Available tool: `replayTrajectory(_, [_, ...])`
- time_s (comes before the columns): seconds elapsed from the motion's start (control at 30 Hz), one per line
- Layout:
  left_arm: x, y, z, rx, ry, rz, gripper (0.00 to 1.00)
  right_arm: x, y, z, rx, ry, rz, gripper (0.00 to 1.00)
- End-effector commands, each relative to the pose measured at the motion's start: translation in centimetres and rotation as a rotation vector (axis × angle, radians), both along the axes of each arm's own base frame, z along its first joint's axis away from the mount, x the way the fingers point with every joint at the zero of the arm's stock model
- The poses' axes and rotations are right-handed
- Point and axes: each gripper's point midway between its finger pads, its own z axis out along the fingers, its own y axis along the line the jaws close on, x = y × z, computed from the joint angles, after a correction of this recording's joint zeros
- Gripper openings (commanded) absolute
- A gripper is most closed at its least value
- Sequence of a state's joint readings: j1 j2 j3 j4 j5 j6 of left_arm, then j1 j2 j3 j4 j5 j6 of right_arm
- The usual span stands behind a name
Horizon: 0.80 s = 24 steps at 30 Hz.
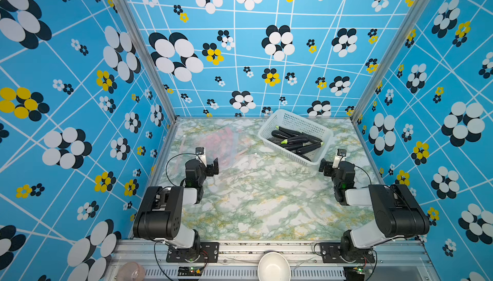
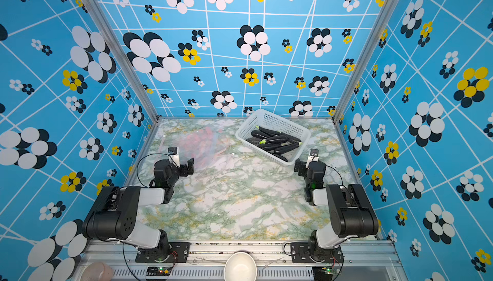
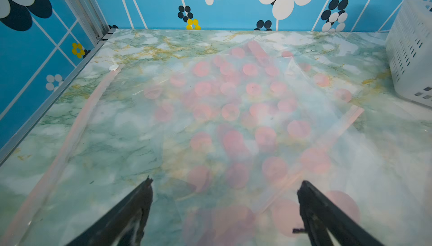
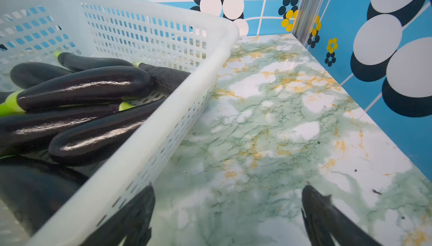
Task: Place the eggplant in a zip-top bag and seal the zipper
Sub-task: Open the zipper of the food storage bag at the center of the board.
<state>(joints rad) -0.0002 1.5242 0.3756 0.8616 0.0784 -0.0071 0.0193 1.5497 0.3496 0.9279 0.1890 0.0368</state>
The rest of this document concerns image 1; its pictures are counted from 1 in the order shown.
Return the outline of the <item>clear pink-dotted zip bag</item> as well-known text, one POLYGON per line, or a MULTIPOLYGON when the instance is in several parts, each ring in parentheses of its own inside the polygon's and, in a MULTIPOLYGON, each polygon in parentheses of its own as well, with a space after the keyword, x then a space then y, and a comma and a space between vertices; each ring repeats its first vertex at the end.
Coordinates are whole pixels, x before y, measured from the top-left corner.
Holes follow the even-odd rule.
POLYGON ((203 147, 206 160, 210 164, 218 159, 220 172, 243 171, 254 169, 257 165, 255 145, 258 138, 251 126, 236 125, 222 126, 216 130, 207 129, 204 132, 183 135, 179 152, 194 153, 198 147, 203 147))

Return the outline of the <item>dark purple eggplant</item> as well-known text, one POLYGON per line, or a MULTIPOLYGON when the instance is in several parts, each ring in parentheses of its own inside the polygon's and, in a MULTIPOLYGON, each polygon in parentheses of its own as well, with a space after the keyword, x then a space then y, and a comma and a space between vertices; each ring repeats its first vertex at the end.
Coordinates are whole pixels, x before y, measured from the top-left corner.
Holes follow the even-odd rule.
POLYGON ((304 144, 309 142, 309 137, 306 135, 298 135, 296 137, 290 137, 287 139, 284 139, 281 142, 281 145, 291 145, 291 144, 304 144))

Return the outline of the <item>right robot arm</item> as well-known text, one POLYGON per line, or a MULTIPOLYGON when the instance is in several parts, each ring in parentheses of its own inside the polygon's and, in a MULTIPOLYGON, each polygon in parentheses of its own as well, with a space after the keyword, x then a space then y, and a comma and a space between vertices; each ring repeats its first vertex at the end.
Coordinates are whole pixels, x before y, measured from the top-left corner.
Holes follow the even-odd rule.
POLYGON ((342 206, 370 207, 374 219, 344 232, 338 254, 348 263, 370 260, 375 246, 394 239, 426 235, 430 231, 424 213, 406 185, 354 186, 356 166, 347 161, 322 160, 319 171, 332 179, 335 200, 342 206))

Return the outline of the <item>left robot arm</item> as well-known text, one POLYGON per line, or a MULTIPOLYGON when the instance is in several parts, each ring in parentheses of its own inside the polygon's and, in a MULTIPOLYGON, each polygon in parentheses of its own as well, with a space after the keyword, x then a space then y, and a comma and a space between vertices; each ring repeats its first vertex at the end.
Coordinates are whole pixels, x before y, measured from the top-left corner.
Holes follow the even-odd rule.
POLYGON ((185 170, 182 185, 147 188, 134 220, 133 236, 168 245, 168 263, 215 263, 219 244, 201 242, 198 231, 182 223, 182 209, 201 202, 205 179, 219 173, 218 159, 204 164, 197 157, 186 162, 185 170))

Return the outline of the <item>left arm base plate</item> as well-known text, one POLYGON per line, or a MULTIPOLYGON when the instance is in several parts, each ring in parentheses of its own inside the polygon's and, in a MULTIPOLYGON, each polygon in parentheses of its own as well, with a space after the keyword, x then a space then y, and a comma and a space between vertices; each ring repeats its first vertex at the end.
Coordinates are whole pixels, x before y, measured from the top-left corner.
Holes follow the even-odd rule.
POLYGON ((220 251, 219 242, 201 242, 192 248, 176 249, 170 246, 167 263, 217 263, 220 251))

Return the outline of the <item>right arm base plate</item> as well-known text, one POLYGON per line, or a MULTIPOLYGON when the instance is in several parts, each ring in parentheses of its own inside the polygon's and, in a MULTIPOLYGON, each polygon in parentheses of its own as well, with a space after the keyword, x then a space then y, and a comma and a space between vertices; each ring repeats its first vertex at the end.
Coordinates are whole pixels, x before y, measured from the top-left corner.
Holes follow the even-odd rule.
POLYGON ((375 256, 371 249, 357 249, 351 244, 341 246, 335 242, 318 243, 324 264, 374 264, 375 256))

